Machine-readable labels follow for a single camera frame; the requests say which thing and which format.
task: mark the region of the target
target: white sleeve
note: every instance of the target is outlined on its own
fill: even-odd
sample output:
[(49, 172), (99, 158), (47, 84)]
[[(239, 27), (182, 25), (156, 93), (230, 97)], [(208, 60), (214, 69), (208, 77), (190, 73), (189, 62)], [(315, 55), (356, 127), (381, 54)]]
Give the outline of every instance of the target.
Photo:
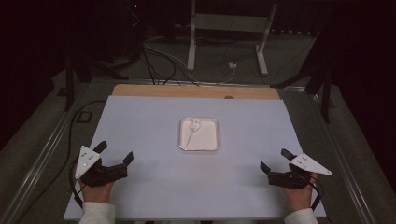
[(110, 203), (84, 203), (84, 215), (79, 224), (114, 224), (116, 206)]
[(318, 224), (311, 208), (295, 211), (285, 218), (286, 224)]

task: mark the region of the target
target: electrical outlet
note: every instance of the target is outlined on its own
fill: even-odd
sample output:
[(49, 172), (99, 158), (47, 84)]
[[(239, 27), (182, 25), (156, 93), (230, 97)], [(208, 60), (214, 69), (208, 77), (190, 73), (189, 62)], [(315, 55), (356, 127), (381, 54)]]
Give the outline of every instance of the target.
[(236, 63), (234, 63), (234, 62), (229, 62), (228, 63), (228, 66), (230, 67), (230, 68), (236, 68)]

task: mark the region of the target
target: metal stand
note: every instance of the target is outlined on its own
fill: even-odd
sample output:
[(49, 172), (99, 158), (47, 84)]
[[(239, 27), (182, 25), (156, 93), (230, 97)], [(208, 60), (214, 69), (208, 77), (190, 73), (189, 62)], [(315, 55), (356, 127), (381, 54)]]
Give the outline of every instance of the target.
[(191, 37), (189, 59), (187, 61), (187, 69), (192, 72), (195, 66), (195, 29), (211, 29), (226, 31), (242, 31), (242, 32), (262, 32), (262, 42), (257, 45), (255, 50), (257, 60), (259, 62), (260, 74), (268, 75), (267, 66), (265, 64), (263, 50), (271, 30), (271, 25), (275, 16), (277, 4), (271, 6), (270, 14), (267, 18), (261, 17), (242, 17), (227, 16), (213, 14), (199, 14), (195, 12), (195, 0), (191, 0)]

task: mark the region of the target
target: human hand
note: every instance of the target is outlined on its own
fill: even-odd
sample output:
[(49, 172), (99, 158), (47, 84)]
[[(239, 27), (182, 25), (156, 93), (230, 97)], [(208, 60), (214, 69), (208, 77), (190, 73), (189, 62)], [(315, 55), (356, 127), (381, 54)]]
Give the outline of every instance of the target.
[(111, 189), (115, 181), (105, 184), (104, 186), (91, 188), (78, 180), (79, 186), (82, 189), (82, 197), (84, 202), (91, 203), (110, 203)]
[[(315, 184), (315, 179), (318, 178), (317, 173), (311, 173), (311, 183)], [(302, 210), (305, 208), (311, 207), (311, 198), (312, 198), (312, 187), (307, 185), (303, 189), (287, 189), (282, 188), (283, 192), (288, 197), (289, 205), (291, 211), (295, 212), (298, 210)]]

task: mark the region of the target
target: dark background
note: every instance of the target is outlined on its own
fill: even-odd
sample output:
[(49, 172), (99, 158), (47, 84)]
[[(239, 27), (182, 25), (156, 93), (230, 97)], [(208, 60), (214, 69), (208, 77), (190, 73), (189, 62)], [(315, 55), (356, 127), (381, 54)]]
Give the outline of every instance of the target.
[[(94, 10), (95, 2), (106, 3), (105, 0), (2, 1), (0, 148), (52, 91), (51, 78), (64, 69), (66, 36), (93, 58), (111, 60), (112, 56), (120, 54), (115, 43), (117, 38), (124, 37), (119, 32), (123, 27), (115, 25), (122, 20), (117, 6), (104, 15), (103, 11)], [(268, 6), (261, 2), (224, 0), (221, 13), (260, 16), (268, 12)], [(203, 12), (213, 12), (211, 10), (219, 5), (218, 1), (209, 0), (197, 3), (197, 10)], [(190, 1), (147, 0), (139, 7), (142, 22), (162, 35), (171, 37), (175, 35), (175, 24), (183, 26), (190, 22)], [(333, 1), (282, 1), (273, 23), (276, 34), (292, 31), (318, 36), (302, 69), (322, 60), (334, 62), (333, 84), (339, 86), (394, 189), (395, 9), (391, 1), (345, 0), (338, 4)], [(100, 20), (103, 17), (107, 18), (106, 24)], [(106, 28), (110, 23), (115, 26), (113, 33), (117, 35), (112, 36), (114, 41), (108, 42), (103, 25)]]

